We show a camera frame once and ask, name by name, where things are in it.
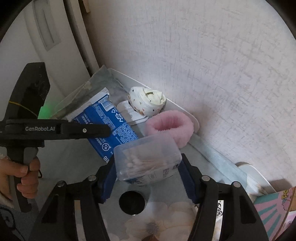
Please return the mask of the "clear cotton swab box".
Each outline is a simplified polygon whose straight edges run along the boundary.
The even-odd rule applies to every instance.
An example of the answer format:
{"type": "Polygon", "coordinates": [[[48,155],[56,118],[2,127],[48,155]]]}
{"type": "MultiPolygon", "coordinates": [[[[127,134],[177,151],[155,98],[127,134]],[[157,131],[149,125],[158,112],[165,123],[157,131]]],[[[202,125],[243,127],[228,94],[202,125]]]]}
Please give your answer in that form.
{"type": "Polygon", "coordinates": [[[117,178],[144,186],[173,176],[182,155],[168,133],[140,138],[114,148],[117,178]]]}

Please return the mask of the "pink fluffy wristband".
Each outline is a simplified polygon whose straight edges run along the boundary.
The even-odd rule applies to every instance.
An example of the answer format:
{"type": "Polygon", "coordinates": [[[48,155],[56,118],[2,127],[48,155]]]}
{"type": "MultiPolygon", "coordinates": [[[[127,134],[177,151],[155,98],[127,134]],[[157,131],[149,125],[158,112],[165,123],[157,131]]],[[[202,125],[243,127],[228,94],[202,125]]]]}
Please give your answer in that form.
{"type": "Polygon", "coordinates": [[[194,133],[194,124],[188,116],[177,110],[163,111],[145,123],[145,135],[168,133],[174,139],[178,148],[187,145],[194,133]]]}

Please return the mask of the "pink teal cardboard box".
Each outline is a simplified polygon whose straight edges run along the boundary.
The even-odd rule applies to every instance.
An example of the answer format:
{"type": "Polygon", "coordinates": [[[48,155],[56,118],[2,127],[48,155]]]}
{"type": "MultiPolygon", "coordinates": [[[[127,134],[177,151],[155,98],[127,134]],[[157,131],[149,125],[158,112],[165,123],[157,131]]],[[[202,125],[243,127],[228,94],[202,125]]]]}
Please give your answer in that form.
{"type": "Polygon", "coordinates": [[[276,240],[295,218],[295,187],[257,197],[254,202],[269,240],[276,240]]]}

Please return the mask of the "white round table tray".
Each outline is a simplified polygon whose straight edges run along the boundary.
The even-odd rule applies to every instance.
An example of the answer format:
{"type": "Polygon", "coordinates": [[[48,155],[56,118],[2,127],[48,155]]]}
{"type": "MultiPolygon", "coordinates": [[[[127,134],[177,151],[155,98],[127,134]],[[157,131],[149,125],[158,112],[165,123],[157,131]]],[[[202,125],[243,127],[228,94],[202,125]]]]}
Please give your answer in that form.
{"type": "Polygon", "coordinates": [[[198,120],[170,101],[158,90],[152,90],[139,81],[110,68],[109,72],[128,92],[127,105],[141,116],[147,116],[145,133],[168,131],[179,147],[190,144],[204,159],[230,181],[241,181],[247,193],[255,196],[275,193],[272,185],[250,164],[233,164],[229,159],[203,142],[197,135],[198,120]]]}

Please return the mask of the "black round jar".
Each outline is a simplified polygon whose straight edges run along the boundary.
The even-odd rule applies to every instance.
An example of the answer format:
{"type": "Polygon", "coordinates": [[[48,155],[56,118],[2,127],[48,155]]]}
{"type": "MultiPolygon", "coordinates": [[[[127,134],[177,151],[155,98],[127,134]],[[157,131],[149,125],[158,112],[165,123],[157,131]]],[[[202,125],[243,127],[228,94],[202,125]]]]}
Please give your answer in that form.
{"type": "Polygon", "coordinates": [[[140,192],[127,191],[120,196],[118,204],[124,213],[134,216],[145,209],[147,201],[140,192]]]}

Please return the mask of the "white rolled patterned cloth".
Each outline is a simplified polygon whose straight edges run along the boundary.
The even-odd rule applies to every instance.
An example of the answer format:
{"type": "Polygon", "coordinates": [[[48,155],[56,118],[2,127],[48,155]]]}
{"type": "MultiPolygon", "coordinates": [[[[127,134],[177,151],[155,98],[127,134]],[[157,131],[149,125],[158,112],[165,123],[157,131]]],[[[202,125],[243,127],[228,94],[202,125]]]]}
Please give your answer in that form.
{"type": "Polygon", "coordinates": [[[157,115],[166,104],[166,96],[158,90],[144,87],[132,87],[128,94],[128,101],[141,115],[152,117],[157,115]]]}

